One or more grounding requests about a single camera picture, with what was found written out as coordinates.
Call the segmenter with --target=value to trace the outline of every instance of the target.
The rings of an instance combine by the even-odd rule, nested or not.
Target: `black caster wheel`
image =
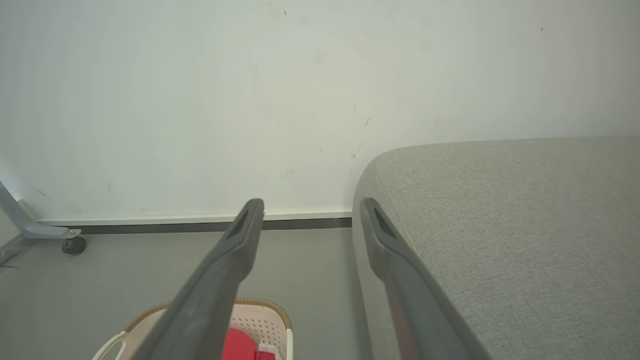
[[[84,238],[65,239],[62,242],[62,252],[65,254],[82,254],[86,249],[86,240]]]

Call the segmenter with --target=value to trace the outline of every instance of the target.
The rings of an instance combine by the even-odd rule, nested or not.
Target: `floor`
[[[0,352],[91,359],[147,308],[171,300],[222,233],[88,235],[79,256],[42,240],[0,268]],[[280,304],[296,359],[370,359],[351,229],[263,231],[238,296]]]

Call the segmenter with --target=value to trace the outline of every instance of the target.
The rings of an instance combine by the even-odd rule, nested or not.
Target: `laundry basket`
[[[168,306],[169,302],[164,302],[142,313],[124,331],[109,339],[93,360],[101,360],[118,343],[122,346],[115,360],[129,360]],[[229,327],[243,331],[257,344],[274,345],[283,360],[293,360],[291,321],[275,302],[258,298],[236,299]]]

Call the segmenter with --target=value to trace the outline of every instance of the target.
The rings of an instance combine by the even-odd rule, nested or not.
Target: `basket rim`
[[[162,302],[158,305],[152,306],[144,311],[142,314],[138,315],[129,325],[124,329],[127,333],[131,333],[133,329],[138,326],[144,319],[149,316],[157,313],[158,311],[166,310],[167,307],[171,304],[170,301]],[[264,306],[268,307],[271,310],[275,311],[276,314],[282,319],[284,323],[285,329],[291,328],[291,319],[289,319],[289,315],[282,308],[282,306],[278,305],[276,302],[271,300],[261,299],[258,297],[238,297],[234,302],[234,305],[253,305],[253,306]]]

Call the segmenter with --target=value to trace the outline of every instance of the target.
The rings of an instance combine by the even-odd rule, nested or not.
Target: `sofa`
[[[359,206],[376,199],[493,359],[640,359],[640,138],[405,147],[374,158],[353,246],[376,360],[400,359]]]

